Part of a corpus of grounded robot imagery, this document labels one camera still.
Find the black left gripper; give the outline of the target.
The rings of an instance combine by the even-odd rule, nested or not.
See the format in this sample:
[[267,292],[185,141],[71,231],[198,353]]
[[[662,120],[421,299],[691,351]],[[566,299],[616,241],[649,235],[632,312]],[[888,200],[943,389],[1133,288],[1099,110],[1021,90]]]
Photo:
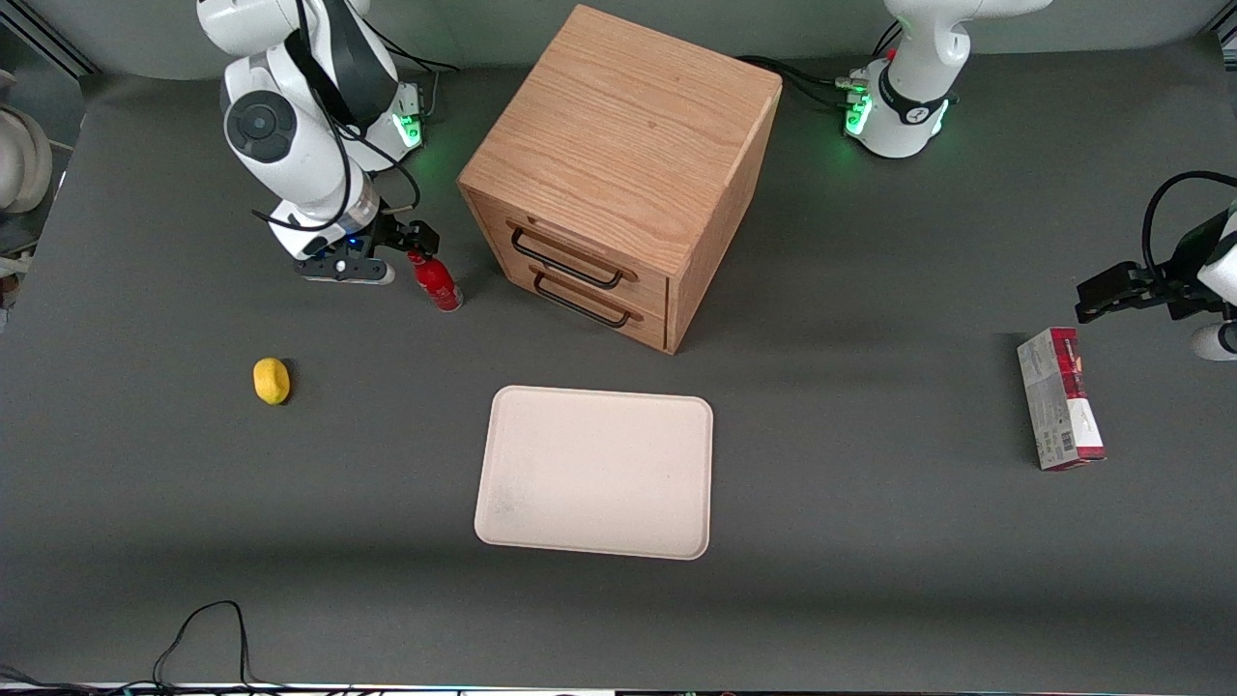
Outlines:
[[[1225,314],[1235,309],[1235,289],[1215,291],[1200,278],[1207,265],[1218,263],[1218,250],[1235,251],[1228,211],[1220,211],[1194,226],[1184,235],[1165,263],[1157,265],[1162,274],[1162,295],[1171,321],[1188,320],[1197,313]],[[1153,274],[1136,263],[1122,261],[1079,283],[1075,313],[1080,325],[1087,325],[1106,314],[1126,309],[1162,305],[1162,295],[1150,292],[1157,286]]]

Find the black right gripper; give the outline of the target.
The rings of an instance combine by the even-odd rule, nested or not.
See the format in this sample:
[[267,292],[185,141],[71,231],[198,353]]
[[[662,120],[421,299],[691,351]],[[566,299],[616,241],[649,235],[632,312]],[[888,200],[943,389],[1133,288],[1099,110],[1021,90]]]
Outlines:
[[336,253],[355,257],[371,257],[377,247],[393,248],[404,256],[434,257],[439,252],[439,234],[423,220],[411,223],[397,218],[375,218],[357,232],[346,232],[335,241],[318,235],[296,256],[297,265],[309,260],[323,260]]

